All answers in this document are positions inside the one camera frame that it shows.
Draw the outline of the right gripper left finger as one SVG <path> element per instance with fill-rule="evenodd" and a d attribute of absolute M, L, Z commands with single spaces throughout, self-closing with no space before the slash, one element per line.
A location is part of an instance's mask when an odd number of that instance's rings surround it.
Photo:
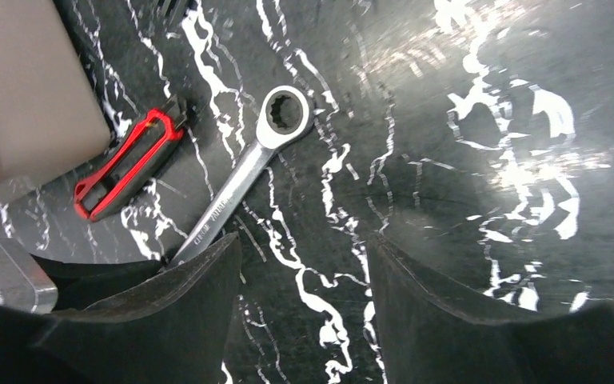
<path fill-rule="evenodd" d="M 227 234 L 194 259 L 73 264 L 0 238 L 0 383 L 218 383 L 241 268 Z"/>

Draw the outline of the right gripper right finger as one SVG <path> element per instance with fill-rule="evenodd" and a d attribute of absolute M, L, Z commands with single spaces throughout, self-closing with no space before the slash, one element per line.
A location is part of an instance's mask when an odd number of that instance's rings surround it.
<path fill-rule="evenodd" d="M 614 383 L 614 300 L 546 317 L 489 298 L 368 240 L 390 383 Z"/>

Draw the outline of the red utility knife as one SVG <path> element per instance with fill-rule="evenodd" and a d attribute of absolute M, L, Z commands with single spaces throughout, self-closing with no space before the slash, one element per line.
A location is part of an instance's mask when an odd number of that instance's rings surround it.
<path fill-rule="evenodd" d="M 74 209 L 97 222 L 117 213 L 169 159 L 185 133 L 188 104 L 171 96 L 163 106 L 144 113 L 115 151 L 74 188 Z"/>

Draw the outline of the silver combination wrench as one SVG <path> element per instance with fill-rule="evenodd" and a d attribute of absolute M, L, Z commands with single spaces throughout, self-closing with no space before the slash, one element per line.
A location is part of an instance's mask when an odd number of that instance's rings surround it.
<path fill-rule="evenodd" d="M 180 266 L 212 245 L 261 172 L 284 148 L 313 127 L 314 104 L 294 86 L 277 86 L 265 97 L 255 139 L 166 266 Z"/>

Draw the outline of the beige plastic tool box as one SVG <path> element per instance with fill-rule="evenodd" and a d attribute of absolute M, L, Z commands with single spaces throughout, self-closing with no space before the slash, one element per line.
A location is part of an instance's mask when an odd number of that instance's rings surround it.
<path fill-rule="evenodd" d="M 101 154 L 110 129 L 51 1 L 0 1 L 0 209 Z"/>

